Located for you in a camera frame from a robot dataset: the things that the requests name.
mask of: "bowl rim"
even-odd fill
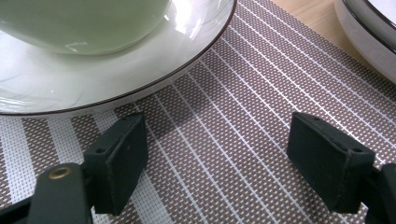
[[[373,6],[368,0],[361,0],[364,5],[370,8],[376,16],[378,16],[387,26],[396,31],[396,24],[389,20],[386,16],[384,16],[376,7]],[[362,19],[353,11],[347,0],[342,0],[343,4],[346,6],[348,12],[352,15],[352,17],[366,30],[372,37],[374,37],[378,42],[380,42],[383,46],[385,46],[392,53],[396,54],[396,48],[391,46],[389,43],[383,40],[380,36],[378,36],[373,30],[371,30]]]

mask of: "woven placemat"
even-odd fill
[[[362,223],[330,213],[286,155],[291,113],[316,115],[396,162],[396,87],[269,0],[240,0],[208,54],[167,88],[71,119],[0,118],[0,208],[117,119],[147,118],[149,162],[119,217],[96,223]]]

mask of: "brass rivet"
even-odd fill
[[[69,175],[71,172],[72,169],[70,167],[67,166],[59,167],[58,169],[49,173],[49,179],[61,179]]]

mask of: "green teacup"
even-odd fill
[[[0,0],[0,30],[60,53],[126,49],[163,19],[170,0]]]

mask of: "white saucer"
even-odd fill
[[[46,52],[0,32],[0,115],[68,117],[147,96],[209,50],[235,6],[236,0],[173,0],[155,31],[106,56]]]
[[[386,7],[396,7],[394,0],[381,0]],[[353,46],[380,74],[396,83],[395,18],[386,17],[374,0],[336,0],[335,12]]]

